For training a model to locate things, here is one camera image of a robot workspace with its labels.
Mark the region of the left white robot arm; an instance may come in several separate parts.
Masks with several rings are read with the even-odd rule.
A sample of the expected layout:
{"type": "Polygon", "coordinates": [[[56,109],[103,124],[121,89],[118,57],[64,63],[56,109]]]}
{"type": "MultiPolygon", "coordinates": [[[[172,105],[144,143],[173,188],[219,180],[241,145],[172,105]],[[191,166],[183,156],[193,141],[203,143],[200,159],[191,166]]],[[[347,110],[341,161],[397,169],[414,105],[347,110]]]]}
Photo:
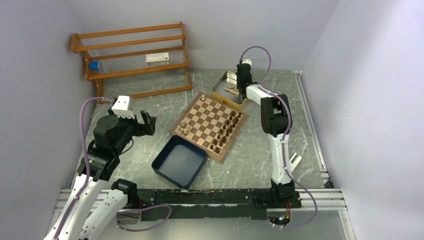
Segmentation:
{"type": "Polygon", "coordinates": [[[128,110],[128,118],[118,116],[112,109],[101,117],[93,130],[94,140],[77,169],[73,190],[47,240],[96,240],[109,222],[124,207],[140,206],[137,185],[118,179],[106,199],[92,207],[103,187],[120,163],[120,155],[134,137],[152,136],[157,118],[146,110],[140,112],[143,122],[128,110]]]}

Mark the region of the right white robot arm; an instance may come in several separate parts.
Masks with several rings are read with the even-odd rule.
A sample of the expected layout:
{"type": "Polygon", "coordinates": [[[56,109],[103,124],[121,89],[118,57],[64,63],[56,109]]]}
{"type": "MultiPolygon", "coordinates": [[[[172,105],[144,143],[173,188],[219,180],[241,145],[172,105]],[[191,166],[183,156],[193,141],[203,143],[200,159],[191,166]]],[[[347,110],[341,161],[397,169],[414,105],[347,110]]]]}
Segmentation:
{"type": "Polygon", "coordinates": [[[272,175],[270,203],[274,208],[283,208],[290,198],[296,195],[290,167],[287,165],[288,138],[292,126],[291,112],[283,95],[266,90],[253,81],[252,63],[242,60],[236,66],[236,87],[244,99],[260,105],[261,127],[270,142],[272,155],[272,175]]]}

